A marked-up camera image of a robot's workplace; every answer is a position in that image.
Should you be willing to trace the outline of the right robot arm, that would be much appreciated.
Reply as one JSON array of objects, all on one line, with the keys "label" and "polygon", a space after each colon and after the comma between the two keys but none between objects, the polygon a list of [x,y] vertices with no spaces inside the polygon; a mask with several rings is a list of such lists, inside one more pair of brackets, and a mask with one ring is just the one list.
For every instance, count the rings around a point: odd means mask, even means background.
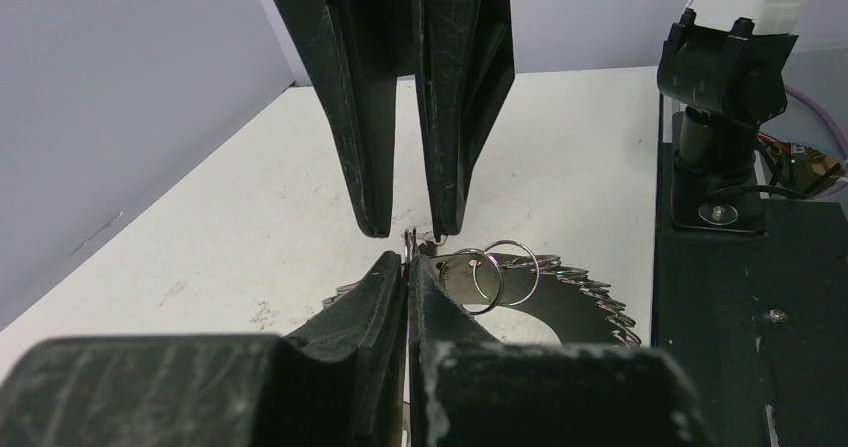
[{"label": "right robot arm", "polygon": [[[474,166],[516,76],[510,0],[273,0],[319,98],[355,219],[390,233],[396,84],[416,82],[432,226],[463,225]],[[800,0],[689,0],[657,86],[685,111],[672,223],[760,235],[753,179],[763,123],[784,113]]]}]

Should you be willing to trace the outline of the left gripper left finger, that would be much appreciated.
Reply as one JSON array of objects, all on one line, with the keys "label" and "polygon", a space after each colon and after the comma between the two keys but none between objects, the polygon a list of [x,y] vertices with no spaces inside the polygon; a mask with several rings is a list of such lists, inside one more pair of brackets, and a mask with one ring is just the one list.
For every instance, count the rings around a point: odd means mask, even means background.
[{"label": "left gripper left finger", "polygon": [[5,446],[396,446],[407,319],[400,257],[285,336],[43,341],[1,387]]}]

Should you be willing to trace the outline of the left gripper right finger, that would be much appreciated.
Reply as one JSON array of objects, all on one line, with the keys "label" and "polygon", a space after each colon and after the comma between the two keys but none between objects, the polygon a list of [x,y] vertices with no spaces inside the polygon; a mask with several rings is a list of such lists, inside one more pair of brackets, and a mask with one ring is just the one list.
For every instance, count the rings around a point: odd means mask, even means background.
[{"label": "left gripper right finger", "polygon": [[493,343],[409,332],[414,446],[712,446],[697,394],[662,350],[559,343],[517,314]]}]

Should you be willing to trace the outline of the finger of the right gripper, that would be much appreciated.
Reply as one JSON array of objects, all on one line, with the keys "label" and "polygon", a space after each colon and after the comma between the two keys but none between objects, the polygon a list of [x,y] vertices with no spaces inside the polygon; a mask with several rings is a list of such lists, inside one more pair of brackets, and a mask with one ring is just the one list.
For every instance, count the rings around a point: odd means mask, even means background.
[{"label": "finger of the right gripper", "polygon": [[358,227],[391,230],[395,79],[386,0],[273,0],[329,122]]},{"label": "finger of the right gripper", "polygon": [[455,236],[516,76],[510,0],[413,0],[413,40],[432,227]]}]

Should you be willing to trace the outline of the metal key organizer disc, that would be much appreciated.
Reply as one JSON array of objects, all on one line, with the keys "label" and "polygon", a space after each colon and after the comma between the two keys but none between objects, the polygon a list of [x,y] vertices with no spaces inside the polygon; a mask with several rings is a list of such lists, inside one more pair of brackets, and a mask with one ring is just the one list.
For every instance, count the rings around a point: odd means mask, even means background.
[{"label": "metal key organizer disc", "polygon": [[435,239],[420,239],[413,228],[405,231],[404,243],[410,336],[421,345],[496,342],[481,320],[498,313],[537,322],[563,345],[642,344],[635,320],[610,285],[556,254],[537,253],[512,239],[440,254]]}]

